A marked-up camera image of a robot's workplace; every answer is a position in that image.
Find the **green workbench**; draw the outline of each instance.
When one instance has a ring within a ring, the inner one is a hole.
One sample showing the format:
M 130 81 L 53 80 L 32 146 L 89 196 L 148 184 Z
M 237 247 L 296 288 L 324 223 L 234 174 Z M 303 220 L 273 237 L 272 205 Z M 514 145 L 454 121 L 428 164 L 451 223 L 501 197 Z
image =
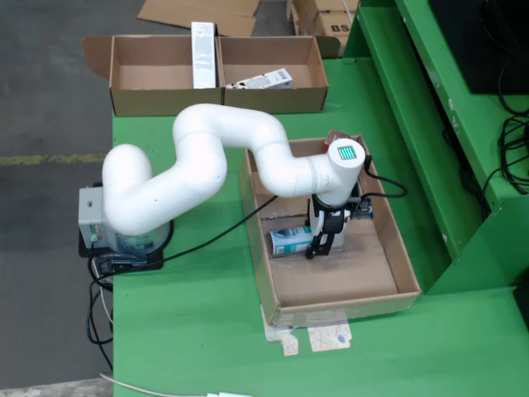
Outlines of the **green workbench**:
M 377 171 L 408 187 L 407 197 L 390 203 L 427 294 L 406 312 L 350 322 L 350 349 L 313 353 L 307 330 L 295 330 L 299 355 L 284 357 L 279 343 L 265 340 L 248 239 L 239 227 L 160 271 L 116 277 L 116 379 L 177 395 L 529 395 L 529 332 L 509 287 L 529 257 L 529 198 L 495 176 L 487 192 L 493 213 L 481 220 L 442 139 L 420 63 L 481 185 L 498 167 L 496 140 L 507 114 L 493 95 L 468 91 L 427 0 L 364 0 L 357 16 L 346 57 L 325 61 L 324 112 L 278 119 L 291 139 L 330 129 L 362 134 Z M 520 108 L 529 103 L 523 96 L 508 100 Z M 113 143 L 141 147 L 157 174 L 175 161 L 173 121 L 114 117 Z M 222 190 L 175 220 L 166 256 L 243 217 L 242 150 L 226 152 Z M 118 385 L 114 391 L 136 393 Z
M 391 202 L 417 278 L 431 285 L 450 263 L 427 194 L 370 57 L 325 61 L 330 89 L 320 114 L 282 115 L 291 139 L 330 129 L 363 134 L 377 170 L 403 182 Z M 132 143 L 155 173 L 175 161 L 173 117 L 114 117 L 113 143 Z M 171 255 L 243 217 L 242 150 L 211 200 L 175 220 Z M 293 395 L 529 395 L 529 333 L 509 288 L 420 297 L 406 312 L 350 323 L 351 348 L 313 353 L 307 330 L 298 356 L 265 340 L 245 227 L 164 269 L 116 277 L 114 376 L 178 395 L 231 391 Z M 119 385 L 116 397 L 138 395 Z

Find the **gray floor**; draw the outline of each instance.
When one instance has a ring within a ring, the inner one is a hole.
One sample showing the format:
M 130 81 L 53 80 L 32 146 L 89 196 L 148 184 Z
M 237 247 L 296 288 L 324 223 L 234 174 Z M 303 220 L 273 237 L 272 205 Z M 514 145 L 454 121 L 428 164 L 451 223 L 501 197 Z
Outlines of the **gray floor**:
M 262 1 L 256 36 L 293 34 L 284 1 Z M 107 82 L 85 65 L 84 36 L 188 34 L 137 20 L 142 3 L 0 0 L 0 389 L 107 370 L 85 336 L 89 276 L 76 224 L 78 189 L 100 179 L 101 162 L 50 156 L 111 147 Z M 106 337 L 101 311 L 97 321 Z

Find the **gray control box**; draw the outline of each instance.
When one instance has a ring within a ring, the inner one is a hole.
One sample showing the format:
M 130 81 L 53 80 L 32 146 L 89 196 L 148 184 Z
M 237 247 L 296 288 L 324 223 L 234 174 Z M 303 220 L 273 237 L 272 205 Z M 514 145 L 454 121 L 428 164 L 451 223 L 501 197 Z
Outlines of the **gray control box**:
M 84 245 L 90 249 L 108 247 L 105 228 L 105 214 L 102 205 L 102 187 L 79 190 L 79 230 Z

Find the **yellow floor line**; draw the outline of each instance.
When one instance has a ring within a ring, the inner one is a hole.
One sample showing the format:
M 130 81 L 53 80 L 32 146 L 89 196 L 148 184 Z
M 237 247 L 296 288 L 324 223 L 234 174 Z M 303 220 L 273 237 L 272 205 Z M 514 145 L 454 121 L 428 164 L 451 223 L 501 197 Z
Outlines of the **yellow floor line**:
M 87 155 L 10 155 L 0 156 L 0 165 L 102 163 L 103 160 L 105 160 L 105 154 L 100 153 Z

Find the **green square display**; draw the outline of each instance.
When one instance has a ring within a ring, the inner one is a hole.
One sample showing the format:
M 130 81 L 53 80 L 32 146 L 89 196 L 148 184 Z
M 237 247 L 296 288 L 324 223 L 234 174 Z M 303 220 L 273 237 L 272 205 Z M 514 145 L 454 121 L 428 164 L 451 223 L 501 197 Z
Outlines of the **green square display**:
M 356 153 L 353 146 L 343 146 L 338 148 L 342 160 L 351 160 L 356 158 Z

